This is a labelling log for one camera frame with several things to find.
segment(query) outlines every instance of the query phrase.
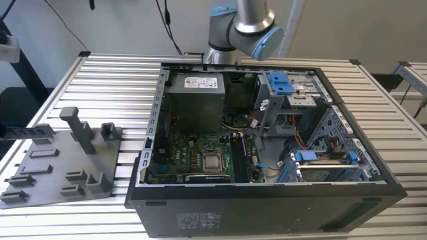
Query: expansion slot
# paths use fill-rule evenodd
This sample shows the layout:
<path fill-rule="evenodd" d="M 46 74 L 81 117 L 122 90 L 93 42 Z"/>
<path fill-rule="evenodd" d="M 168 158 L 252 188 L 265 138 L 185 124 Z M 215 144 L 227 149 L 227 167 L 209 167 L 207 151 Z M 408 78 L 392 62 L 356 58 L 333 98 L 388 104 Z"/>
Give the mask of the expansion slot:
<path fill-rule="evenodd" d="M 235 183 L 249 183 L 253 177 L 244 137 L 232 136 L 229 138 L 229 147 L 235 174 L 233 181 Z"/>

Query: aluminum table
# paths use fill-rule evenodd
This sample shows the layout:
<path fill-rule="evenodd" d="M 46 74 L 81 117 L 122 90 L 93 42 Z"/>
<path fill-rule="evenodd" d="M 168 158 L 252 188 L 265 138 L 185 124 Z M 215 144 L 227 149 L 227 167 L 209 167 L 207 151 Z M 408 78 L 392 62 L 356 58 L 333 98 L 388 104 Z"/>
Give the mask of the aluminum table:
<path fill-rule="evenodd" d="M 92 127 L 113 122 L 124 128 L 113 196 L 100 200 L 0 210 L 0 237 L 17 240 L 148 239 L 138 216 L 122 206 L 130 170 L 144 144 L 146 119 L 161 62 L 200 63 L 199 56 L 94 54 L 78 57 L 28 126 L 48 123 L 66 129 L 58 115 L 76 106 L 78 117 Z M 243 65 L 321 68 L 357 124 L 408 197 L 348 234 L 255 235 L 204 239 L 427 239 L 427 133 L 373 80 L 361 65 L 348 60 L 271 58 Z M 8 187 L 30 141 L 16 141 L 0 161 L 0 191 Z"/>
<path fill-rule="evenodd" d="M 427 98 L 427 63 L 400 61 L 393 71 Z"/>

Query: blue latch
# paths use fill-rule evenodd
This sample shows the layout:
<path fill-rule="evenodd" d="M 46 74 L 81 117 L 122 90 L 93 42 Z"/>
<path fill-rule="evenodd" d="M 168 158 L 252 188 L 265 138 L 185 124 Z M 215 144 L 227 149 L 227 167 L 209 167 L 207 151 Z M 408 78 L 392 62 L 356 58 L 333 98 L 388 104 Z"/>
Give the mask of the blue latch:
<path fill-rule="evenodd" d="M 299 151 L 295 153 L 295 160 L 296 160 L 296 162 L 303 161 L 303 157 L 301 157 L 301 154 Z"/>
<path fill-rule="evenodd" d="M 261 163 L 259 163 L 259 162 L 253 162 L 253 165 L 255 165 L 256 167 L 260 167 L 260 168 L 264 168 L 264 169 L 268 168 L 268 165 L 261 164 Z"/>
<path fill-rule="evenodd" d="M 313 151 L 299 151 L 303 161 L 316 161 L 317 155 Z"/>
<path fill-rule="evenodd" d="M 349 160 L 351 160 L 351 164 L 356 164 L 357 163 L 357 155 L 353 151 L 348 152 L 348 156 L 349 156 Z"/>
<path fill-rule="evenodd" d="M 295 153 L 295 160 L 296 160 L 296 162 L 316 161 L 317 155 L 313 151 L 297 151 Z"/>
<path fill-rule="evenodd" d="M 273 89 L 273 93 L 277 95 L 292 95 L 293 88 L 288 80 L 288 76 L 284 72 L 271 71 L 268 74 L 268 80 Z"/>

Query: power supply label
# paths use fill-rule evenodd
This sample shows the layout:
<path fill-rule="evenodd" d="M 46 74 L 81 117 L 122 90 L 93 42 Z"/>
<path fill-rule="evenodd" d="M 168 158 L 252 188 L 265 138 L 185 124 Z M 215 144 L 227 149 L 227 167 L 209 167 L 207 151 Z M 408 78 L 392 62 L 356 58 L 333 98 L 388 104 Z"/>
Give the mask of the power supply label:
<path fill-rule="evenodd" d="M 216 229 L 220 227 L 220 212 L 177 213 L 177 227 L 180 229 Z"/>
<path fill-rule="evenodd" d="M 219 82 L 216 77 L 185 77 L 184 88 L 217 89 Z"/>

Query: power cable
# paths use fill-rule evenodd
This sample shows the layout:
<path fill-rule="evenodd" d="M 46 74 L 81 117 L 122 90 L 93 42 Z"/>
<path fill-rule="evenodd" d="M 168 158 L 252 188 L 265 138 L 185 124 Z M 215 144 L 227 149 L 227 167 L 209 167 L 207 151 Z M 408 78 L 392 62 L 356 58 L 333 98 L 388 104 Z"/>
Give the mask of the power cable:
<path fill-rule="evenodd" d="M 0 21 L 2 21 L 6 18 L 8 13 L 9 13 L 12 7 L 13 7 L 14 2 L 16 2 L 16 0 L 12 0 L 9 5 L 6 6 L 6 9 L 5 9 L 2 15 L 0 16 Z"/>
<path fill-rule="evenodd" d="M 405 96 L 407 96 L 407 94 L 408 94 L 409 88 L 411 88 L 411 84 L 408 85 L 408 87 L 407 87 L 407 89 L 405 89 L 405 92 L 404 92 L 404 94 L 403 94 L 403 97 L 401 97 L 401 100 L 400 100 L 400 105 L 401 105 L 401 103 L 403 103 L 403 100 L 405 99 Z"/>
<path fill-rule="evenodd" d="M 160 13 L 161 22 L 162 22 L 162 26 L 164 26 L 164 29 L 165 29 L 165 32 L 166 32 L 166 36 L 168 36 L 168 38 L 172 40 L 172 43 L 173 43 L 174 49 L 176 49 L 176 51 L 177 51 L 177 54 L 178 54 L 178 55 L 182 55 L 181 49 L 180 49 L 178 45 L 176 44 L 174 39 L 173 39 L 173 35 L 172 35 L 172 30 L 170 30 L 170 15 L 169 15 L 169 11 L 168 11 L 168 3 L 166 3 L 166 0 L 164 0 L 164 17 L 162 17 L 162 13 L 161 13 L 161 9 L 160 9 L 158 0 L 154 0 L 154 3 L 156 3 L 156 5 L 157 5 L 157 10 L 158 10 L 158 13 Z"/>
<path fill-rule="evenodd" d="M 60 16 L 58 13 L 56 12 L 56 10 L 54 10 L 54 8 L 52 7 L 52 5 L 49 4 L 48 0 L 44 0 L 44 2 L 45 2 L 45 4 L 49 6 L 49 8 L 52 9 L 52 11 L 54 12 L 56 16 L 58 17 L 61 23 L 64 24 L 64 26 L 65 26 L 65 28 L 66 28 L 66 30 L 68 30 L 68 32 L 69 32 L 69 33 L 73 35 L 73 37 L 77 39 L 77 41 L 78 41 L 80 44 L 82 45 L 84 49 L 85 49 L 86 51 L 89 51 L 88 48 L 86 48 L 86 46 L 85 46 L 84 43 L 81 42 L 80 38 L 76 36 L 76 34 L 73 33 L 73 31 L 68 28 L 68 26 L 66 26 L 66 24 L 65 24 L 61 16 Z"/>
<path fill-rule="evenodd" d="M 421 107 L 416 109 L 415 115 L 412 117 L 413 119 L 419 116 L 421 109 L 423 109 Z"/>

